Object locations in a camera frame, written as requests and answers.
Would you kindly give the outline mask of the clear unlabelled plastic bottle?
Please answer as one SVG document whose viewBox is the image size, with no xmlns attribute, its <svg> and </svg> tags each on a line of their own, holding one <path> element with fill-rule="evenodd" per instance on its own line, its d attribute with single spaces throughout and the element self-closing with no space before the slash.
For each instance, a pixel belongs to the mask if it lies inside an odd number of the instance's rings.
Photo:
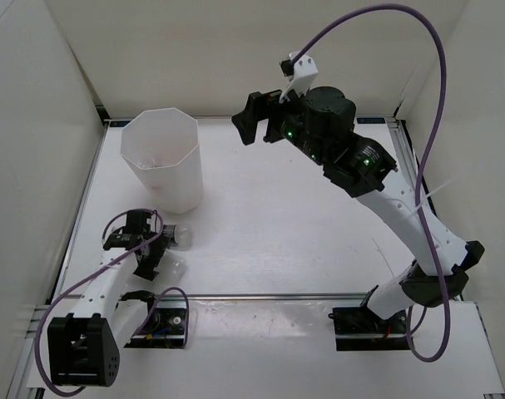
<svg viewBox="0 0 505 399">
<path fill-rule="evenodd" d="M 181 281 L 187 269 L 184 258 L 167 250 L 155 268 L 156 277 L 154 281 L 164 285 L 176 285 Z"/>
</svg>

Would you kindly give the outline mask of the black label plastic bottle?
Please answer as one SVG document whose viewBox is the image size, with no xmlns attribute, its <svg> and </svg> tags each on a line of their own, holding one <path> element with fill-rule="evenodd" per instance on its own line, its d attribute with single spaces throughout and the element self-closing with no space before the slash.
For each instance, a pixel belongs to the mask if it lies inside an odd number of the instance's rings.
<svg viewBox="0 0 505 399">
<path fill-rule="evenodd" d="M 170 248 L 189 249 L 193 244 L 192 229 L 188 224 L 166 224 L 163 229 Z"/>
</svg>

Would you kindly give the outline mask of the blue white label plastic bottle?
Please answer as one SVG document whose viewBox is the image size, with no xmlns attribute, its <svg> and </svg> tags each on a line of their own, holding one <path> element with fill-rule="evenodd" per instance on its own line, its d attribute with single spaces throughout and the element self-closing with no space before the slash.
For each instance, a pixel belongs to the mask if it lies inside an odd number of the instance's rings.
<svg viewBox="0 0 505 399">
<path fill-rule="evenodd" d="M 167 163 L 161 157 L 146 157 L 136 162 L 136 166 L 143 170 L 167 167 Z"/>
</svg>

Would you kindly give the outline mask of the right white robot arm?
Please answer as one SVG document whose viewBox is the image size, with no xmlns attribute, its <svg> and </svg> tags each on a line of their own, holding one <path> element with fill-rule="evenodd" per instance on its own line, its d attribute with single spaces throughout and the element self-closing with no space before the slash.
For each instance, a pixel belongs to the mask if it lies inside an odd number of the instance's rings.
<svg viewBox="0 0 505 399">
<path fill-rule="evenodd" d="M 437 255 L 448 295 L 463 291 L 467 271 L 479 262 L 484 248 L 450 231 L 432 212 L 422 222 L 414 190 L 395 159 L 376 140 L 354 130 L 356 105 L 332 86 L 312 87 L 318 74 L 305 56 L 290 71 L 283 90 L 249 94 L 242 112 L 231 121 L 244 145 L 255 141 L 257 125 L 267 121 L 264 140 L 287 140 L 316 165 L 332 184 L 372 210 L 414 256 L 402 275 L 372 289 L 361 305 L 359 321 L 376 333 L 396 313 L 414 304 L 435 308 L 443 301 Z"/>
</svg>

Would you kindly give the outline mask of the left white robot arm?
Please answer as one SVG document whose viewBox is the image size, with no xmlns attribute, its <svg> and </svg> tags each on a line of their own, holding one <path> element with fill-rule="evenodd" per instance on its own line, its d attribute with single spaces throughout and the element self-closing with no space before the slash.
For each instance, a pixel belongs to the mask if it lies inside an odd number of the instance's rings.
<svg viewBox="0 0 505 399">
<path fill-rule="evenodd" d="M 63 317 L 47 327 L 50 380 L 55 386 L 109 387 L 116 380 L 120 349 L 134 332 L 150 333 L 158 309 L 127 293 L 130 277 L 155 279 L 163 254 L 175 241 L 176 227 L 164 224 L 155 210 L 123 213 L 124 224 L 106 227 L 101 262 L 83 285 L 84 292 Z"/>
</svg>

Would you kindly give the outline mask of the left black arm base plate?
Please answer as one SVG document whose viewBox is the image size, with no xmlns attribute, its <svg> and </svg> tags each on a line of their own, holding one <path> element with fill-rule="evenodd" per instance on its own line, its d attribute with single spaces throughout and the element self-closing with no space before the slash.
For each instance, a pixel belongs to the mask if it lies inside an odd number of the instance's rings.
<svg viewBox="0 0 505 399">
<path fill-rule="evenodd" d="M 189 308 L 184 299 L 171 298 L 156 305 L 151 319 L 124 348 L 185 349 L 189 334 Z"/>
</svg>

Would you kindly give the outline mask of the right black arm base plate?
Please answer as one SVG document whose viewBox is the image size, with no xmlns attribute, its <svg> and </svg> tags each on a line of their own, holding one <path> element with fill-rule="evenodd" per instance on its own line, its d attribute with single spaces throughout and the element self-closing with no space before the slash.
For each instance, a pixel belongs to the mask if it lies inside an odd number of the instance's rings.
<svg viewBox="0 0 505 399">
<path fill-rule="evenodd" d="M 332 308 L 328 318 L 334 323 L 338 352 L 407 351 L 407 313 L 381 319 L 367 308 Z"/>
</svg>

